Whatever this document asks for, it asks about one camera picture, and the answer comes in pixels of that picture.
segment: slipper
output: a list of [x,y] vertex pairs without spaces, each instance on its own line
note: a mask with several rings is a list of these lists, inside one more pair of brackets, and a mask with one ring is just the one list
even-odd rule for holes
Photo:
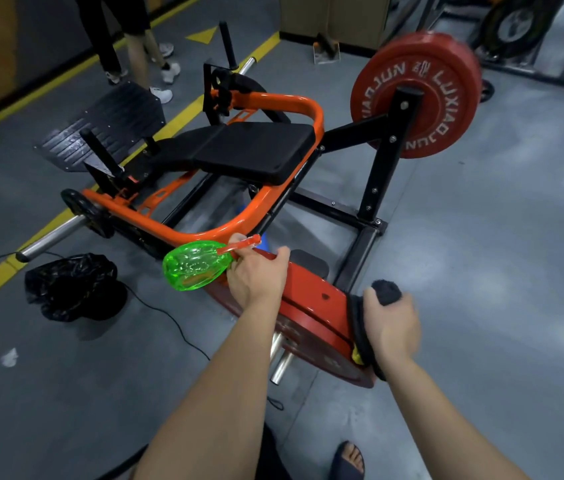
[[[337,447],[337,451],[335,451],[335,456],[333,457],[333,463],[330,465],[328,480],[364,480],[364,474],[355,468],[355,465],[342,458],[344,448],[349,443],[349,441],[345,441],[340,443]],[[364,457],[362,457],[362,468],[364,468],[364,471],[366,472]]]

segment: forearm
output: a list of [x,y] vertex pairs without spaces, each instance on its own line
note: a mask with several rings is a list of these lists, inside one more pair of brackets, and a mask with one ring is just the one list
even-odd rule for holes
[[413,360],[380,362],[433,480],[528,480]]
[[279,303],[259,301],[244,310],[197,383],[158,431],[134,480],[254,476],[278,309]]

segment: black padded seat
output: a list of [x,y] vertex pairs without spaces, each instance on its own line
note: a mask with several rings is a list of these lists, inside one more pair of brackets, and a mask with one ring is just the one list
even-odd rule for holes
[[245,121],[157,141],[152,159],[164,171],[200,169],[249,182],[281,185],[315,144],[311,125]]

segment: red weight plate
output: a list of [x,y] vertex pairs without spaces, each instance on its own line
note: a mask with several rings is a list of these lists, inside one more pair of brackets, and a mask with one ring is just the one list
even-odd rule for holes
[[360,72],[351,92],[353,121],[388,111],[400,85],[424,92],[402,152],[402,158],[422,158],[445,150],[469,127],[481,95],[481,69],[471,49],[450,35],[406,35],[379,50]]
[[[205,289],[234,315],[242,313],[224,275]],[[368,371],[350,358],[353,342],[346,319],[346,296],[293,263],[289,264],[276,330],[286,337],[284,348],[306,362],[351,384],[373,387]]]

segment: black shorts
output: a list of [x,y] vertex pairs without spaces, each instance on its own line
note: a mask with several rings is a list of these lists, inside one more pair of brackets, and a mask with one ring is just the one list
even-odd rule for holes
[[109,7],[113,16],[129,35],[144,35],[151,28],[149,14],[144,0],[76,0],[80,11],[88,14],[92,10],[102,9],[102,1]]

